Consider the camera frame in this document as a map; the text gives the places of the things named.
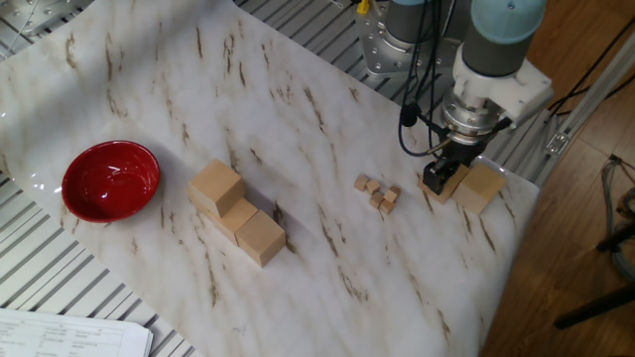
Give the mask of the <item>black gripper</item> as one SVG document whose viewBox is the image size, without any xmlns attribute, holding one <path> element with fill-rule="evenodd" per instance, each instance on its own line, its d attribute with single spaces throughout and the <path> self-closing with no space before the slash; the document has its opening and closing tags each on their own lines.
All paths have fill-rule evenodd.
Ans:
<svg viewBox="0 0 635 357">
<path fill-rule="evenodd" d="M 486 146 L 486 143 L 465 145 L 447 139 L 440 157 L 425 166 L 423 184 L 433 193 L 440 195 L 459 166 L 469 167 L 472 161 L 484 152 Z"/>
</svg>

